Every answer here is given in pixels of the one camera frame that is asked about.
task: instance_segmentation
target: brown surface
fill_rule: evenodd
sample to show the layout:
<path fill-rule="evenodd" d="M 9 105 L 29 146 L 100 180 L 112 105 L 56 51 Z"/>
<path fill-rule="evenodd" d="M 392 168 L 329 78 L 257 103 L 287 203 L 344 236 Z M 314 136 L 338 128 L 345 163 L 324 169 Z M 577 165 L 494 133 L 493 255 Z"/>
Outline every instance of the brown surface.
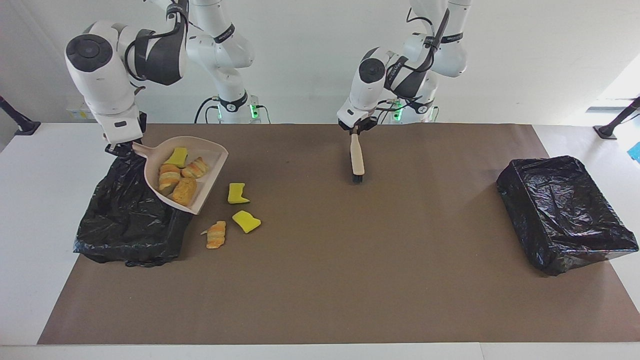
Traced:
<path fill-rule="evenodd" d="M 149 125 L 147 145 L 200 136 L 230 156 L 178 261 L 80 257 L 40 344 L 639 341 L 611 265 L 557 278 L 528 264 L 495 189 L 513 158 L 546 156 L 531 126 L 381 126 L 351 184 L 338 126 Z M 229 205 L 246 182 L 250 204 Z M 262 226 L 229 221 L 245 209 Z M 227 220 L 227 242 L 198 235 Z"/>

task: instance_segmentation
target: yellow sponge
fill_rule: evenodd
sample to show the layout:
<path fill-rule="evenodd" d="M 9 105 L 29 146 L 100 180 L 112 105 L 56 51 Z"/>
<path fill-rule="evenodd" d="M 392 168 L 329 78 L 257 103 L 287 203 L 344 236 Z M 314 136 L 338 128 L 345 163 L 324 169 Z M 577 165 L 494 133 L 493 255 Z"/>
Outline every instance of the yellow sponge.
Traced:
<path fill-rule="evenodd" d="M 186 147 L 176 147 L 173 150 L 173 154 L 169 158 L 169 160 L 165 161 L 165 164 L 175 165 L 179 168 L 184 168 L 184 162 L 187 160 L 187 148 Z"/>
<path fill-rule="evenodd" d="M 238 211 L 234 216 L 232 216 L 234 221 L 242 227 L 242 230 L 245 234 L 250 233 L 256 227 L 260 226 L 262 222 L 259 219 L 253 217 L 253 215 L 247 213 L 246 211 Z"/>
<path fill-rule="evenodd" d="M 244 183 L 229 184 L 229 196 L 227 197 L 229 204 L 244 204 L 245 202 L 249 202 L 249 199 L 242 197 L 243 189 Z"/>

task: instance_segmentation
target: beige dustpan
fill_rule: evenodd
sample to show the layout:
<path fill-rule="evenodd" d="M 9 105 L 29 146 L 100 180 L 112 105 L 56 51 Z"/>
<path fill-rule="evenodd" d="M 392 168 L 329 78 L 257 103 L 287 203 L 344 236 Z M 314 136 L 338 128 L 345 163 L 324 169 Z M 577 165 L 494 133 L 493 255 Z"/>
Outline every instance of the beige dustpan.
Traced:
<path fill-rule="evenodd" d="M 176 147 L 187 148 L 189 153 L 187 156 L 187 164 L 201 156 L 204 162 L 209 165 L 209 171 L 206 175 L 197 179 L 198 188 L 189 206 L 182 206 L 160 194 L 157 190 L 160 166 L 173 154 L 173 150 Z M 176 209 L 196 215 L 200 213 L 200 209 L 202 209 L 204 202 L 207 200 L 209 192 L 211 192 L 211 188 L 216 182 L 220 170 L 222 170 L 222 165 L 225 164 L 227 156 L 229 155 L 228 151 L 222 145 L 193 136 L 177 136 L 165 140 L 157 147 L 147 147 L 134 142 L 133 150 L 136 154 L 147 159 L 147 164 L 145 165 L 145 180 L 160 200 Z"/>

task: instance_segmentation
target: black plastic bag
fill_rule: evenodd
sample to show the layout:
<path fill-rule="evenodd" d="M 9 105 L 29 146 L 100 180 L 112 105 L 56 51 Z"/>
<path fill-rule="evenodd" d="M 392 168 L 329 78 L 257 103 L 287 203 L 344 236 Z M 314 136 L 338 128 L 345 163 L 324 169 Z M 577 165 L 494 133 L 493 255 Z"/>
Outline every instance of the black plastic bag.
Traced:
<path fill-rule="evenodd" d="M 159 266 L 177 258 L 193 216 L 157 198 L 145 182 L 145 162 L 132 151 L 113 162 L 80 221 L 74 252 L 127 266 Z"/>
<path fill-rule="evenodd" d="M 638 251 L 578 159 L 513 160 L 497 185 L 529 262 L 548 275 Z"/>

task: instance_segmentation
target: blue object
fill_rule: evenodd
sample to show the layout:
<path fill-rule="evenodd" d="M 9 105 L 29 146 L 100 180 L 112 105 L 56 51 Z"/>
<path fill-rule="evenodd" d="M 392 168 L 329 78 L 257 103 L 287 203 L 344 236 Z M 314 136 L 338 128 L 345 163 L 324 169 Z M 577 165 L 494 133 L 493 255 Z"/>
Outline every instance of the blue object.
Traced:
<path fill-rule="evenodd" d="M 628 151 L 628 153 L 633 160 L 636 160 L 640 163 L 640 142 L 637 143 L 636 146 L 632 147 L 631 150 Z"/>

